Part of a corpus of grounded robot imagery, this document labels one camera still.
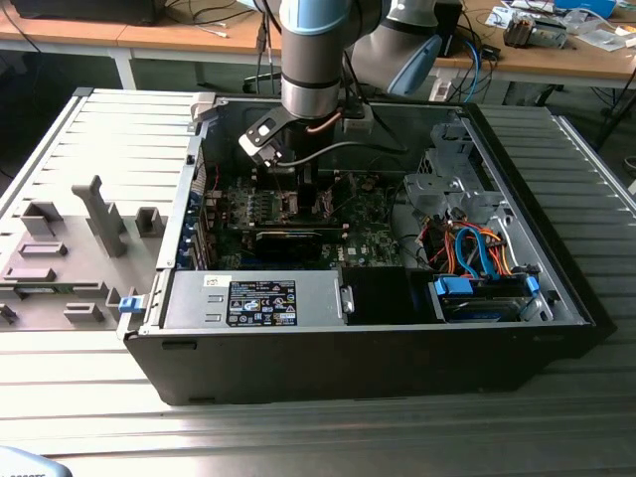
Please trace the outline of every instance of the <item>black cable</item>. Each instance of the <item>black cable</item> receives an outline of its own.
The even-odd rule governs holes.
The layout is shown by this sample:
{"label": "black cable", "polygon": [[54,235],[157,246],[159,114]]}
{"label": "black cable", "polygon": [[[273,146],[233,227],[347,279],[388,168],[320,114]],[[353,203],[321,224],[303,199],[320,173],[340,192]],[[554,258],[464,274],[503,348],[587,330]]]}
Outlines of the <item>black cable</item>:
{"label": "black cable", "polygon": [[7,17],[7,20],[9,20],[9,23],[10,23],[11,25],[13,25],[13,27],[14,27],[16,30],[18,30],[18,32],[20,32],[20,35],[22,35],[22,38],[24,38],[27,42],[29,42],[29,44],[33,47],[33,49],[34,49],[36,52],[38,52],[38,53],[40,53],[40,54],[41,54],[41,53],[42,53],[42,50],[40,50],[40,49],[36,46],[36,44],[35,44],[35,43],[33,43],[33,42],[31,41],[31,39],[30,39],[29,37],[27,37],[27,34],[26,34],[26,33],[24,33],[24,32],[22,31],[22,29],[21,29],[18,25],[16,25],[16,23],[13,21],[13,19],[9,16],[9,13],[7,12],[7,7],[6,7],[6,6],[5,6],[5,4],[4,4],[4,0],[0,0],[0,4],[2,4],[2,11],[4,12],[4,16],[5,16],[5,17]]}
{"label": "black cable", "polygon": [[356,72],[354,72],[354,66],[351,63],[351,58],[349,58],[349,54],[347,52],[343,52],[345,56],[345,63],[347,64],[347,69],[349,70],[349,75],[351,75],[351,79],[354,81],[354,88],[356,89],[356,94],[358,95],[358,99],[366,104],[369,104],[367,97],[362,91],[362,86],[358,81],[358,77],[356,76]]}
{"label": "black cable", "polygon": [[258,54],[258,59],[256,60],[256,94],[260,94],[260,64],[262,63],[262,53]]}
{"label": "black cable", "polygon": [[169,13],[169,11],[167,9],[164,11],[164,14],[166,15],[166,17],[168,17],[170,20],[172,20],[175,23],[179,23],[181,25],[188,25],[188,26],[198,26],[198,25],[210,25],[211,23],[219,23],[219,22],[223,22],[225,20],[229,20],[231,18],[238,17],[240,15],[254,13],[253,10],[242,10],[240,12],[232,13],[232,14],[226,16],[226,17],[223,17],[223,18],[215,18],[214,20],[206,20],[206,21],[202,21],[202,22],[198,22],[197,21],[197,18],[200,17],[202,14],[204,14],[206,12],[211,12],[211,11],[215,11],[215,10],[223,10],[225,8],[232,7],[235,3],[237,3],[237,0],[234,0],[231,3],[229,3],[227,5],[223,5],[221,7],[208,7],[208,8],[203,8],[201,10],[198,10],[197,12],[193,13],[192,22],[191,23],[183,22],[183,21],[179,20],[178,18],[175,18],[174,16],[172,16]]}
{"label": "black cable", "polygon": [[607,102],[607,99],[605,99],[603,96],[600,95],[599,91],[596,90],[595,87],[591,87],[590,88],[592,90],[592,92],[594,93],[594,95],[596,97],[598,97],[598,99],[600,99],[604,104],[608,105],[609,107],[614,107],[614,104],[612,102]]}
{"label": "black cable", "polygon": [[[466,19],[466,23],[468,24],[468,28],[466,30],[468,30],[470,32],[470,35],[473,39],[473,45],[475,45],[475,47],[479,47],[478,51],[481,50],[481,38],[479,38],[479,35],[477,35],[477,32],[475,32],[475,30],[473,29],[473,24],[470,21],[470,18],[468,18],[468,15],[466,15],[466,12],[462,10],[461,14],[463,15],[463,17]],[[460,28],[466,28],[462,25],[457,25]]]}
{"label": "black cable", "polygon": [[192,17],[192,21],[196,21],[198,17],[200,17],[201,15],[203,15],[204,13],[207,12],[214,12],[216,10],[225,10],[226,8],[230,8],[233,7],[238,0],[232,0],[228,5],[222,5],[221,7],[206,7],[206,8],[202,8],[200,10],[197,10],[197,12],[193,13],[192,12],[192,0],[188,0],[188,8],[190,9],[190,15]]}
{"label": "black cable", "polygon": [[[354,71],[354,66],[351,63],[351,58],[349,58],[349,54],[347,52],[343,52],[345,57],[345,63],[347,64],[347,68],[349,70],[349,75],[351,75],[351,79],[354,81],[354,88],[356,89],[356,94],[361,102],[365,104],[369,104],[369,100],[365,96],[365,93],[362,91],[362,86],[358,81],[358,77],[356,76],[356,72]],[[376,122],[380,125],[380,127],[389,135],[389,137],[399,146],[399,149],[395,149],[396,154],[405,154],[408,152],[408,148],[399,140],[398,136],[393,132],[393,130],[382,120],[381,117],[371,108],[371,113],[374,116]]]}
{"label": "black cable", "polygon": [[2,174],[3,176],[8,177],[9,179],[11,179],[12,181],[16,178],[15,176],[12,176],[11,174],[4,172],[4,170],[0,169],[0,174]]}
{"label": "black cable", "polygon": [[262,63],[262,55],[267,47],[267,27],[265,14],[262,14],[260,18],[260,27],[258,27],[258,34],[256,35],[256,50],[258,51],[258,57],[256,59],[256,94],[260,94],[260,66]]}
{"label": "black cable", "polygon": [[271,60],[271,50],[273,48],[273,46],[271,45],[271,24],[269,23],[271,21],[271,18],[269,17],[268,13],[266,13],[265,16],[267,17],[267,21],[265,22],[265,29],[267,38],[267,58],[269,61],[269,81],[271,82],[271,93],[276,94],[276,86],[274,84],[274,63]]}
{"label": "black cable", "polygon": [[601,130],[598,136],[598,140],[596,141],[596,150],[603,147],[603,144],[605,144],[607,138],[611,135],[612,132],[614,132],[614,129],[616,129],[618,124],[620,124],[620,122],[625,118],[634,104],[636,104],[636,93],[632,94],[632,97],[629,98],[629,100],[621,108],[618,114],[612,117],[612,119],[609,121],[609,124],[607,124],[607,127],[604,127],[603,130]]}
{"label": "black cable", "polygon": [[[634,67],[634,71],[632,72],[631,76],[629,77],[629,80],[627,81],[627,83],[623,87],[623,90],[618,95],[618,98],[616,99],[616,102],[614,103],[614,105],[611,107],[611,109],[609,110],[609,112],[605,116],[605,120],[603,121],[603,125],[600,127],[600,132],[599,132],[598,137],[596,139],[596,146],[594,147],[594,149],[596,151],[598,151],[601,147],[603,147],[603,144],[605,143],[605,141],[607,140],[609,135],[614,130],[614,127],[616,127],[618,125],[618,123],[620,122],[620,120],[618,120],[617,122],[614,122],[615,118],[612,118],[612,120],[610,121],[610,124],[613,123],[614,125],[613,126],[608,126],[608,124],[607,124],[607,121],[609,120],[610,117],[612,117],[612,114],[614,113],[614,109],[616,109],[616,106],[618,105],[618,103],[623,99],[623,96],[625,95],[625,92],[627,91],[627,89],[629,89],[630,84],[634,81],[634,77],[636,77],[636,67]],[[634,99],[635,97],[636,97],[636,93],[634,93],[634,95],[627,102],[627,104],[629,104],[629,102],[631,102],[631,100]],[[627,114],[627,111],[629,109],[625,109],[625,107],[623,107],[623,110],[625,111],[624,114]]]}
{"label": "black cable", "polygon": [[[475,92],[473,92],[473,97],[475,97],[475,95],[479,94],[480,92],[482,92],[484,89],[488,89],[488,87],[490,87],[491,83],[493,82],[493,71],[497,68],[497,65],[499,65],[499,62],[495,62],[495,65],[493,65],[493,62],[491,60],[488,60],[488,64],[490,65],[490,71],[488,72],[487,75],[485,75],[483,78],[481,78],[480,80],[477,81],[477,84],[481,84],[484,81],[487,81],[486,84],[484,84],[482,87],[480,87],[479,89],[476,89]],[[460,97],[461,94],[468,94],[469,91],[462,89],[461,88],[461,84],[458,87],[455,87],[453,84],[450,86],[453,88],[453,94],[447,99],[447,101],[450,101],[453,96],[455,95],[455,93],[459,92],[460,93]]]}
{"label": "black cable", "polygon": [[280,25],[278,24],[276,17],[274,17],[274,14],[272,13],[271,8],[269,8],[269,2],[267,0],[261,0],[261,1],[262,1],[262,6],[265,7],[265,12],[267,13],[267,16],[271,19],[271,23],[274,24],[274,28],[279,34],[282,35],[282,30],[280,28]]}
{"label": "black cable", "polygon": [[378,156],[374,159],[372,159],[372,161],[369,163],[369,165],[367,166],[367,172],[371,172],[371,168],[373,167],[373,165],[378,162],[380,159],[391,159],[392,161],[394,161],[394,163],[399,167],[399,169],[404,172],[406,175],[408,175],[408,171],[406,170],[406,168],[402,165],[401,162],[399,162],[399,159],[397,159],[394,156]]}
{"label": "black cable", "polygon": [[373,149],[375,151],[386,152],[388,154],[405,154],[406,152],[408,152],[408,151],[403,151],[401,149],[394,149],[392,147],[383,146],[382,144],[369,144],[369,143],[360,142],[360,141],[342,141],[342,142],[336,142],[334,144],[331,144],[330,146],[324,147],[321,150],[314,152],[313,154],[310,154],[307,157],[298,159],[297,161],[277,162],[276,166],[277,167],[302,166],[303,164],[307,164],[308,162],[311,162],[314,159],[317,159],[320,156],[327,154],[328,152],[331,152],[335,149],[341,149],[343,147],[364,147],[367,149]]}

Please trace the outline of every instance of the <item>metal bracket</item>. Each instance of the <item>metal bracket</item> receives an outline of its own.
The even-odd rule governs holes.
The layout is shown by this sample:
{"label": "metal bracket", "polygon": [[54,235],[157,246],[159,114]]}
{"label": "metal bracket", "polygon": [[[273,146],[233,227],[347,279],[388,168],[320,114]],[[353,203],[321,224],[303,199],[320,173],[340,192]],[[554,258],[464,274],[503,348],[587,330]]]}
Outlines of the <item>metal bracket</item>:
{"label": "metal bracket", "polygon": [[218,101],[217,94],[213,91],[198,92],[194,95],[190,104],[190,115],[193,123],[199,123],[210,119],[218,106],[225,106],[227,101]]}
{"label": "metal bracket", "polygon": [[247,133],[240,137],[238,144],[247,155],[253,157],[287,124],[298,120],[299,118],[291,115],[284,107],[275,107],[250,126]]}

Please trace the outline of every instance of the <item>table leg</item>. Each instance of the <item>table leg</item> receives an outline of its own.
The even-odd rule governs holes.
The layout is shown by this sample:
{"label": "table leg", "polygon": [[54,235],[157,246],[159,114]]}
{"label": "table leg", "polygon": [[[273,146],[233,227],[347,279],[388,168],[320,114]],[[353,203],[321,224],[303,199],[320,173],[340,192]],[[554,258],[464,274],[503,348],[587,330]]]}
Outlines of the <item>table leg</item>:
{"label": "table leg", "polygon": [[123,89],[137,89],[135,83],[135,76],[132,72],[132,54],[127,48],[109,49],[108,53],[110,57],[115,60],[117,65],[117,72],[119,73],[119,79],[121,80],[121,87]]}
{"label": "table leg", "polygon": [[439,69],[435,74],[435,82],[433,88],[428,96],[429,101],[444,102],[450,95],[450,85],[452,81],[457,78],[459,73],[458,69]]}

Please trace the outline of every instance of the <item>desk clutter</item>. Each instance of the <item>desk clutter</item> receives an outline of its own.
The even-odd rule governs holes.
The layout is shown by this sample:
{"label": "desk clutter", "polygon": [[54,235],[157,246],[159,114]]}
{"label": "desk clutter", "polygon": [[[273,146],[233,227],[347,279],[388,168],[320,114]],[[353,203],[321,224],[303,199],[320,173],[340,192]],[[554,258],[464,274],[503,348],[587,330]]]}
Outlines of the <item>desk clutter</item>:
{"label": "desk clutter", "polygon": [[504,43],[509,47],[563,48],[568,35],[607,52],[636,45],[636,28],[607,20],[616,9],[625,8],[615,0],[501,3],[493,7],[485,23],[503,29]]}

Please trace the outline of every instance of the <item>warning label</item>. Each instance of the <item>warning label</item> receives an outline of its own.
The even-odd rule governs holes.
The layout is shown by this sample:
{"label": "warning label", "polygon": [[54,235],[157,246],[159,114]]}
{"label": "warning label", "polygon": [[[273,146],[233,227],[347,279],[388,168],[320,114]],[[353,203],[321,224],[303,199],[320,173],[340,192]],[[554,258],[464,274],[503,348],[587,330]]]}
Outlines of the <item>warning label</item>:
{"label": "warning label", "polygon": [[228,309],[229,326],[296,326],[296,282],[233,281]]}

